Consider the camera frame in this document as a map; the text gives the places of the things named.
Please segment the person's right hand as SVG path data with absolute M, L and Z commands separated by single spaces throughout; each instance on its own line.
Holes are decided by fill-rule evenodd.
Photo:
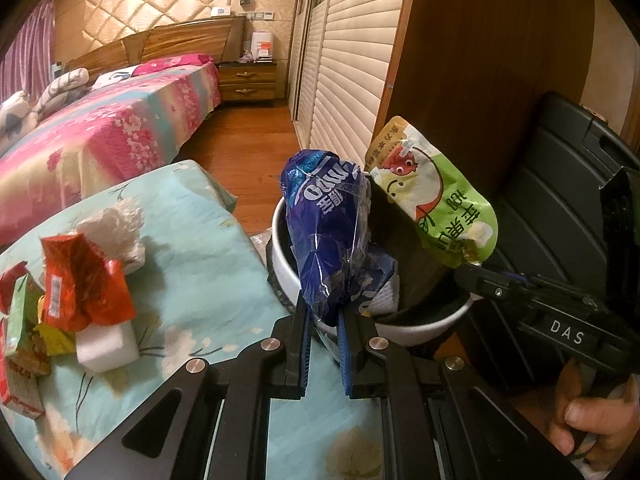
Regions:
M 564 455 L 576 446 L 572 431 L 596 437 L 584 452 L 595 472 L 610 471 L 631 446 L 639 430 L 639 387 L 634 376 L 623 386 L 617 399 L 582 395 L 582 373 L 571 359 L 555 387 L 554 413 L 547 430 L 548 440 Z

